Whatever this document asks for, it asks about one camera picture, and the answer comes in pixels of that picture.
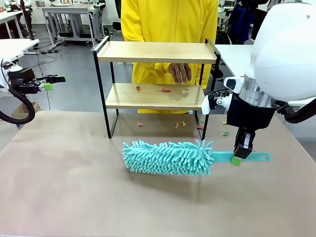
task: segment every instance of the two-tier shelf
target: two-tier shelf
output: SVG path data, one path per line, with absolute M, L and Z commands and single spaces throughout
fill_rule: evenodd
M 110 41 L 105 37 L 93 51 L 97 71 L 103 112 L 108 137 L 111 138 L 119 116 L 119 109 L 152 109 L 152 110 L 183 110 L 194 111 L 197 125 L 198 113 L 205 98 L 201 83 L 204 64 L 216 64 L 220 61 L 219 52 L 214 53 L 214 44 L 206 39 L 205 43 L 170 43 L 170 42 L 126 42 Z M 105 100 L 99 61 L 110 63 L 112 83 L 111 91 Z M 201 64 L 199 85 L 161 85 L 115 83 L 113 62 L 142 63 L 196 63 Z M 169 89 L 171 93 L 161 93 L 160 88 Z M 112 127 L 109 125 L 107 109 L 116 109 L 117 117 Z M 205 116 L 204 139 L 208 122 Z

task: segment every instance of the shelf board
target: shelf board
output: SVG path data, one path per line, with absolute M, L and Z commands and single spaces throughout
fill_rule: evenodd
M 109 41 L 98 53 L 100 61 L 143 63 L 208 63 L 216 56 L 206 43 Z
M 171 92 L 158 91 L 161 88 Z M 200 85 L 114 83 L 106 100 L 109 109 L 201 110 Z

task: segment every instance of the human hand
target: human hand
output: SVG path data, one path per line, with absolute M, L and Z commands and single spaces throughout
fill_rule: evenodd
M 168 71 L 176 84 L 185 84 L 192 79 L 191 68 L 187 63 L 171 63 Z

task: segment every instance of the chenille microfiber duster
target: chenille microfiber duster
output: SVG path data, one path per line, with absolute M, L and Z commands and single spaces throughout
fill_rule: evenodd
M 160 143 L 159 146 L 143 141 L 133 141 L 133 146 L 123 143 L 123 159 L 126 168 L 131 172 L 149 174 L 177 174 L 204 175 L 210 174 L 214 162 L 231 162 L 232 152 L 213 152 L 210 147 L 213 142 L 205 146 L 197 140 L 191 142 Z M 270 155 L 256 153 L 249 156 L 247 161 L 269 161 Z

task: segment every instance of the orange scrap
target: orange scrap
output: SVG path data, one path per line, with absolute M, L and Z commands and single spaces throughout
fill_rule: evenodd
M 156 90 L 156 91 L 161 91 L 161 92 L 171 92 L 171 90 L 166 90 L 164 88 L 160 88 L 160 90 Z

